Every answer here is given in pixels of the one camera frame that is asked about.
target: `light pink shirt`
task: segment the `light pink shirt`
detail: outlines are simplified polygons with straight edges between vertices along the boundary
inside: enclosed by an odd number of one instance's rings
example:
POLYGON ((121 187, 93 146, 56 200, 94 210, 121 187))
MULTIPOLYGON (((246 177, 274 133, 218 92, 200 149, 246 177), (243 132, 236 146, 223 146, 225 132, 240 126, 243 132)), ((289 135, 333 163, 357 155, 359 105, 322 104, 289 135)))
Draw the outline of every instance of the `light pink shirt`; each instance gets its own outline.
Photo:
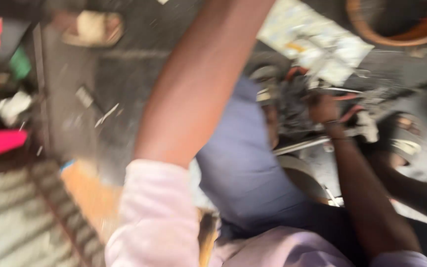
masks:
MULTIPOLYGON (((199 222, 188 188, 189 172, 172 164, 136 160, 126 169, 121 227, 106 245, 109 267, 196 267, 199 222)), ((249 240, 217 246, 210 267, 351 267, 316 233, 277 227, 249 240)), ((376 257, 371 266, 427 267, 420 253, 376 257)))

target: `green object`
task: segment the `green object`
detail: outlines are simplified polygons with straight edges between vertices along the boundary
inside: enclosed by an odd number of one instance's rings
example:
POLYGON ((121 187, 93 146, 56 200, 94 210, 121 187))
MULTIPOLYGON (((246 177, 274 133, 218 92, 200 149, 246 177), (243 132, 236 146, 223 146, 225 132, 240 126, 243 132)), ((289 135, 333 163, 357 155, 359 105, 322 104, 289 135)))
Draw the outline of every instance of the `green object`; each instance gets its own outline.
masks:
POLYGON ((14 55, 12 55, 9 61, 9 67, 11 68, 15 80, 22 80, 29 74, 31 63, 21 46, 19 46, 14 52, 14 55))

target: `pink sleeve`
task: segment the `pink sleeve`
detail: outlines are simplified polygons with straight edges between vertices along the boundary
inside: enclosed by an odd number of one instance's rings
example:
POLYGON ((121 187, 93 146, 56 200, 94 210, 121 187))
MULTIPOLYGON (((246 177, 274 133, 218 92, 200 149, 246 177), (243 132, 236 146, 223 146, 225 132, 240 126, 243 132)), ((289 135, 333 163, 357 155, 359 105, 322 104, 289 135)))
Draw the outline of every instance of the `pink sleeve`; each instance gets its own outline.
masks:
POLYGON ((105 249, 109 267, 193 267, 199 264, 199 223, 189 172, 135 160, 126 168, 121 225, 105 249))

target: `hand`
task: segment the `hand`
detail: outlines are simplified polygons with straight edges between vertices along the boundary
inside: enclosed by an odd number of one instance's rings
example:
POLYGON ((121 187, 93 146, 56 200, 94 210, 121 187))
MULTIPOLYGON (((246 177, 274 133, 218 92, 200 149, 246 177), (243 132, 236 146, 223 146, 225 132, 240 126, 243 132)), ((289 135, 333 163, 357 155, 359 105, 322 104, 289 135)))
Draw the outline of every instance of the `hand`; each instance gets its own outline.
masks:
POLYGON ((313 92, 307 96, 306 101, 309 106, 309 118, 313 122, 326 123, 339 119, 339 111, 331 95, 313 92))

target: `dark floor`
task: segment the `dark floor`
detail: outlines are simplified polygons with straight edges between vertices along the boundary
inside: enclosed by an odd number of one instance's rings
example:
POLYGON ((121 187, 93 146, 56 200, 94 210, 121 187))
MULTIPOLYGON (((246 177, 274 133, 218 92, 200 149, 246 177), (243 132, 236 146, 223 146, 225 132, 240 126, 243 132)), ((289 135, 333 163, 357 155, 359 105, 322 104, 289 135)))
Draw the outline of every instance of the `dark floor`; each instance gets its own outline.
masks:
MULTIPOLYGON (((305 2, 341 26, 352 29, 344 9, 344 0, 305 2)), ((111 49, 65 45, 60 41, 60 34, 50 27, 44 28, 45 72, 54 154, 62 159, 89 161, 98 169, 104 182, 123 183, 124 168, 130 161, 141 109, 150 88, 201 3, 201 0, 170 0, 165 5, 160 5, 156 0, 72 2, 71 5, 78 5, 78 9, 86 7, 116 11, 124 16, 125 35, 111 49), (75 98, 75 91, 80 85, 86 85, 106 110, 120 104, 115 113, 97 129, 94 128, 96 114, 83 108, 75 98)), ((410 73, 420 68, 427 70, 427 55, 415 64, 416 67, 410 68, 414 64, 413 60, 403 49, 380 47, 372 51, 362 64, 362 67, 371 70, 372 79, 364 81, 351 77, 346 86, 376 88, 385 85, 400 91, 410 86, 404 84, 403 80, 410 81, 416 76, 410 73)), ((259 43, 246 72, 264 63, 279 64, 284 69, 288 69, 290 64, 286 58, 259 43)), ((325 154, 321 147, 317 147, 308 161, 313 165, 318 179, 326 183, 335 195, 340 194, 332 155, 325 154)), ((425 175, 416 177, 426 180, 427 163, 419 167, 423 167, 419 172, 425 175)))

